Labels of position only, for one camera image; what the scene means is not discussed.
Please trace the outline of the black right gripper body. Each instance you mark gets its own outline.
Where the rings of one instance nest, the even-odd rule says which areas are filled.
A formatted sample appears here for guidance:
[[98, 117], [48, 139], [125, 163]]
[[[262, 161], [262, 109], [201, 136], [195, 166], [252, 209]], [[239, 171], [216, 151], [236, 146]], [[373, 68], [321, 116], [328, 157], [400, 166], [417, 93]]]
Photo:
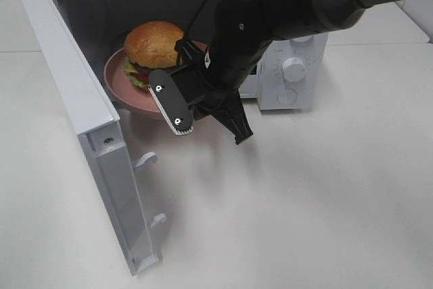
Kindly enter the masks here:
[[201, 120], [209, 115], [221, 118], [223, 121], [242, 119], [242, 101], [237, 89], [230, 91], [212, 89], [199, 80], [193, 81], [192, 85], [197, 93], [204, 95], [204, 98], [192, 107], [194, 120]]

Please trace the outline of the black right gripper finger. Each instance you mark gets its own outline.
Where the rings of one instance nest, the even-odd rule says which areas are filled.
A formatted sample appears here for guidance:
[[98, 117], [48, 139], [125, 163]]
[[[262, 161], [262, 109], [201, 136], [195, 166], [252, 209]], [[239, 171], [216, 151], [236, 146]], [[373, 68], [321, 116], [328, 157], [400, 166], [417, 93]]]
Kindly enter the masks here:
[[227, 97], [222, 101], [221, 105], [212, 112], [212, 116], [233, 133], [236, 145], [253, 136], [243, 103], [238, 95]]

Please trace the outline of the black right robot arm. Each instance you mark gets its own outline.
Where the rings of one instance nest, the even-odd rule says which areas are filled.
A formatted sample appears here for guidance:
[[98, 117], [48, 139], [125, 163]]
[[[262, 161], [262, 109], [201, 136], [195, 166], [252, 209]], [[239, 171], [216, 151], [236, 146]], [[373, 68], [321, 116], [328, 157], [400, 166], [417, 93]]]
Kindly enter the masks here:
[[271, 42], [344, 30], [367, 8], [394, 1], [400, 0], [221, 0], [206, 52], [212, 91], [193, 107], [194, 119], [213, 116], [243, 142], [252, 131], [238, 90]]

